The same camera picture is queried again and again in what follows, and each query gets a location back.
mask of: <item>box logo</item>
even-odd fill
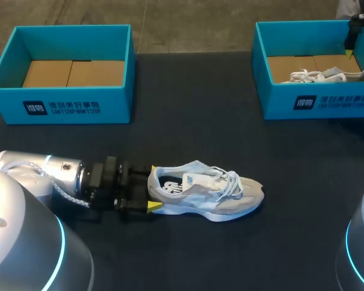
[[[312,109],[317,99],[317,95],[298,96],[295,100],[294,110]]]
[[[23,101],[23,105],[29,115],[47,115],[42,101]]]

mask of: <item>concrete floor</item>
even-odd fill
[[[138,53],[250,50],[256,21],[333,19],[338,0],[0,0],[16,25],[131,24]]]

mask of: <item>new balance logo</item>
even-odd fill
[[[163,191],[168,193],[181,193],[182,192],[182,185],[179,185],[175,182],[165,182],[164,186],[162,187]]]
[[[187,184],[189,184],[190,186],[193,185],[193,178],[190,176],[187,176]]]

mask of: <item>shoelace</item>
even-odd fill
[[[290,83],[318,82],[324,78],[321,72],[308,72],[303,69],[303,72],[291,73]]]
[[[243,197],[243,190],[233,193],[240,183],[240,177],[236,174],[235,171],[227,172],[219,167],[211,167],[212,169],[217,171],[217,174],[212,178],[213,181],[216,181],[220,178],[226,180],[225,186],[219,191],[209,191],[210,194],[219,195],[217,201],[221,200],[224,197],[237,197],[241,199]]]

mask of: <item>sneaker sole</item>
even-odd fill
[[[196,214],[199,214],[199,215],[202,215],[202,216],[206,217],[210,221],[223,222],[223,221],[229,221],[229,220],[233,220],[233,219],[242,217],[242,216],[254,211],[259,205],[260,205],[260,203],[257,204],[253,208],[246,209],[246,210],[244,210],[242,212],[239,212],[239,213],[221,215],[221,214],[213,214],[213,213],[201,210],[201,209],[188,207],[188,206],[163,204],[162,208],[160,208],[159,210],[153,211],[153,213],[167,214],[167,215],[179,215],[179,214],[184,214],[184,213],[196,213]]]

